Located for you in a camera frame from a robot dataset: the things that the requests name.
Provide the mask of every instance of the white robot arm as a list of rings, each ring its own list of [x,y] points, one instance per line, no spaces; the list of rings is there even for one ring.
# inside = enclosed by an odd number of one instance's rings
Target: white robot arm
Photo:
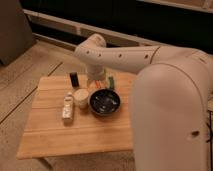
[[[106,48],[92,35],[75,50],[89,79],[103,66],[137,74],[130,97],[138,171],[206,171],[205,117],[213,91],[213,59],[191,48]]]

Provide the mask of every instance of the table leg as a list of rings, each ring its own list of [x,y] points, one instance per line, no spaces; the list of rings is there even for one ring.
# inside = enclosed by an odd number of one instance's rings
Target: table leg
[[[46,167],[48,170],[52,170],[52,165],[43,157],[36,158],[44,167]]]

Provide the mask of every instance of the bowl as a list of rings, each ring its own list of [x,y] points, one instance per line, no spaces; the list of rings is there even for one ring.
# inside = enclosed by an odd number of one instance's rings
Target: bowl
[[[90,96],[89,105],[95,114],[108,116],[117,111],[120,106],[120,98],[112,90],[100,89]]]

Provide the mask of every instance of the wooden plank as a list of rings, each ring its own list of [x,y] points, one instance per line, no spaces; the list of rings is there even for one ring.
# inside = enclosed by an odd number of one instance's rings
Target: wooden plank
[[[201,6],[188,5],[188,4],[181,4],[181,3],[177,3],[177,2],[170,2],[168,0],[137,0],[137,1],[166,5],[166,6],[177,7],[177,8],[184,8],[184,9],[188,9],[188,10],[194,10],[194,11],[200,11],[200,12],[206,12],[206,13],[213,13],[212,9],[203,8],[203,4]]]
[[[53,45],[56,45],[56,46],[59,46],[59,47],[62,47],[62,48],[68,49],[68,50],[74,51],[76,48],[76,45],[71,44],[71,43],[67,43],[67,42],[57,40],[57,39],[54,39],[51,37],[43,36],[43,35],[37,34],[37,33],[33,33],[33,34],[35,35],[35,37],[38,40],[45,41],[45,42],[51,43]]]
[[[61,111],[64,95],[71,90],[70,79],[68,76],[43,77],[17,157],[23,159],[132,149],[128,96],[134,78],[134,75],[127,73],[115,75],[121,107],[112,116],[95,117],[89,109],[76,107],[74,122],[64,125]],[[80,84],[83,81],[86,84],[85,76],[79,75],[79,80]]]
[[[186,0],[162,0],[162,1],[202,7],[205,0],[187,0],[187,1]]]
[[[17,154],[19,159],[132,150],[128,125],[29,132],[23,139]]]
[[[8,81],[3,82],[4,88],[0,90],[0,122],[36,88],[41,76],[48,75],[60,64],[60,60],[52,58],[48,51],[39,48],[38,44],[27,51],[26,56],[19,58],[21,61],[16,63],[17,66],[12,64],[13,70],[8,66],[8,70],[2,71],[5,80]],[[29,59],[29,62],[26,62],[26,68],[21,66],[21,63],[25,65],[23,62],[25,59]]]
[[[160,42],[157,42],[157,41],[144,39],[142,37],[137,37],[137,36],[133,36],[133,35],[119,33],[119,32],[115,32],[115,31],[112,31],[112,30],[107,30],[107,29],[103,29],[103,28],[99,28],[99,27],[95,27],[95,26],[91,26],[91,25],[87,25],[87,24],[82,24],[82,23],[79,23],[79,22],[66,20],[66,19],[62,19],[62,18],[58,18],[58,17],[54,17],[54,16],[51,16],[51,15],[46,15],[46,14],[42,14],[42,13],[37,13],[37,12],[34,12],[34,11],[30,11],[30,10],[24,9],[24,13],[26,15],[28,15],[29,19],[34,23],[38,23],[38,18],[39,18],[39,20],[41,19],[42,21],[45,21],[45,22],[42,22],[42,25],[47,26],[47,27],[48,27],[49,23],[59,23],[58,25],[56,24],[55,27],[54,27],[54,29],[57,29],[57,30],[63,29],[63,26],[66,26],[66,28],[67,28],[67,26],[68,27],[75,27],[76,28],[76,35],[79,35],[79,36],[87,36],[88,34],[86,34],[86,31],[87,31],[87,33],[88,33],[88,31],[90,31],[90,34],[93,32],[93,33],[100,33],[100,34],[103,34],[103,35],[107,35],[108,38],[110,37],[110,38],[113,39],[113,41],[109,42],[109,43],[112,43],[114,45],[121,44],[122,39],[123,39],[124,44],[127,44],[127,43],[125,43],[125,41],[126,41],[126,42],[131,43],[131,45],[133,45],[133,44],[134,45],[135,44],[163,45],[164,44],[164,43],[160,43]]]

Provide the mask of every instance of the table top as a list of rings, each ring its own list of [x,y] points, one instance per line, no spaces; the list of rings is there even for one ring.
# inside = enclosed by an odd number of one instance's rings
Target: table top
[[[74,108],[74,121],[61,119],[63,99],[71,87],[69,76],[42,77],[17,152],[18,159],[95,152],[132,150],[128,98],[134,75],[116,73],[115,91],[121,98],[119,110],[109,117],[94,116],[89,108]],[[86,76],[79,75],[86,87]]]

